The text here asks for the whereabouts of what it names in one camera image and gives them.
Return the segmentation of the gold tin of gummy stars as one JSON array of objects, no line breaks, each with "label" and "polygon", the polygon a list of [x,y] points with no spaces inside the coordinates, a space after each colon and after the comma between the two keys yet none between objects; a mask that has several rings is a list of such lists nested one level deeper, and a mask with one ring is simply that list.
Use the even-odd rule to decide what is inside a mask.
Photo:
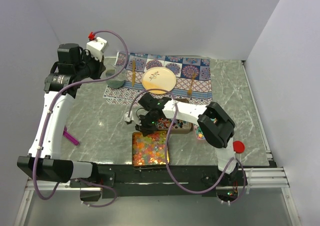
[{"label": "gold tin of gummy stars", "polygon": [[167,132],[156,131],[147,136],[132,134],[132,165],[135,169],[165,168],[165,142]]}]

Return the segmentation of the tin of lollipops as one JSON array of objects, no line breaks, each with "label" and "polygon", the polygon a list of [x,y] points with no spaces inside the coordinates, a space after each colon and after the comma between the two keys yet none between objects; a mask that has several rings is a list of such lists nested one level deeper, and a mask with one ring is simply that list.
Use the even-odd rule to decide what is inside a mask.
[{"label": "tin of lollipops", "polygon": [[[157,121],[156,126],[157,126],[157,129],[160,131],[167,131],[169,129],[170,124],[171,124],[171,119],[160,118]],[[171,129],[171,133],[188,134],[192,130],[192,128],[193,128],[192,123],[176,119]]]}]

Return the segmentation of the clear glass jar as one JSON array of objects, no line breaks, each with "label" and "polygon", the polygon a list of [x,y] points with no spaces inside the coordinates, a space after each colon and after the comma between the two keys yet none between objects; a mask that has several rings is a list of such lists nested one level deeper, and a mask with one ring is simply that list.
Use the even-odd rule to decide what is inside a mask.
[{"label": "clear glass jar", "polygon": [[127,70],[122,69],[122,66],[107,64],[105,67],[106,67],[106,71],[105,71],[106,78],[109,78],[109,77],[114,76],[116,74],[116,76],[111,79],[124,80],[124,81],[126,80]]}]

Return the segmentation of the tin of pastel star candies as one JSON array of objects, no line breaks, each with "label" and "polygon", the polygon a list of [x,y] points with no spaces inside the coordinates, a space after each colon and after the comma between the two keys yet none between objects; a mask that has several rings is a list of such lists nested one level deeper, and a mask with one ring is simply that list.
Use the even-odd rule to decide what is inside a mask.
[{"label": "tin of pastel star candies", "polygon": [[205,136],[204,136],[201,128],[198,125],[194,125],[193,128],[194,128],[194,132],[195,132],[196,138],[198,140],[205,140]]}]

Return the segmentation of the purple plastic scoop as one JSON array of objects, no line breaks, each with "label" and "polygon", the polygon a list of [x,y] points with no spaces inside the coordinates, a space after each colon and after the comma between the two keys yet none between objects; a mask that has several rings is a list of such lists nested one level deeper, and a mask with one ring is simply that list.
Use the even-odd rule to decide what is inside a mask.
[{"label": "purple plastic scoop", "polygon": [[69,140],[73,145],[75,145],[75,146],[79,146],[80,145],[80,142],[68,132],[67,127],[64,127],[63,136],[67,140]]}]

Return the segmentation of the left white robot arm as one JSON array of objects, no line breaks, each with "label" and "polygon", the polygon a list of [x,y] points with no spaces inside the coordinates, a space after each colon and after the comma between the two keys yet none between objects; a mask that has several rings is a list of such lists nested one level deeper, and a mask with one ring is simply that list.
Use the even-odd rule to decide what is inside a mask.
[{"label": "left white robot arm", "polygon": [[58,183],[81,178],[88,187],[100,182],[95,163],[62,160],[61,143],[79,88],[73,83],[100,79],[106,69],[103,52],[107,47],[107,42],[97,39],[89,41],[86,49],[76,43],[58,47],[58,61],[44,82],[44,107],[36,137],[28,154],[17,160],[17,166],[30,178]]}]

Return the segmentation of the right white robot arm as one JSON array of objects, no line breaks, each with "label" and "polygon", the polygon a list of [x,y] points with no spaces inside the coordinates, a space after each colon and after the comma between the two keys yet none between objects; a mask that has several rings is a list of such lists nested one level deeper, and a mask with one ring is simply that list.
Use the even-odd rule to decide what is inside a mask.
[{"label": "right white robot arm", "polygon": [[156,99],[149,93],[143,95],[138,103],[147,111],[146,115],[140,116],[137,125],[137,130],[143,135],[155,132],[156,122],[160,118],[178,119],[197,125],[205,140],[215,148],[220,182],[228,186],[236,180],[239,165],[233,147],[235,123],[218,103],[194,105],[169,97]]}]

